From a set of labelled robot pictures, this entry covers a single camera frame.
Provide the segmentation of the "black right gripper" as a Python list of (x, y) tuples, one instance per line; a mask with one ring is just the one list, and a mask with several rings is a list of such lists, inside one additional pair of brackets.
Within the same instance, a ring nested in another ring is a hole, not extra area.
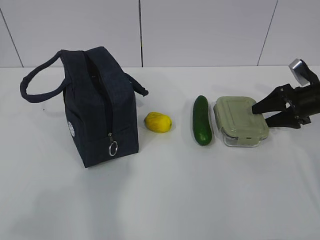
[(296, 88), (290, 84), (278, 86), (251, 109), (253, 114), (279, 112), (265, 119), (269, 128), (300, 129), (301, 124), (311, 123), (310, 116), (320, 113), (320, 84)]

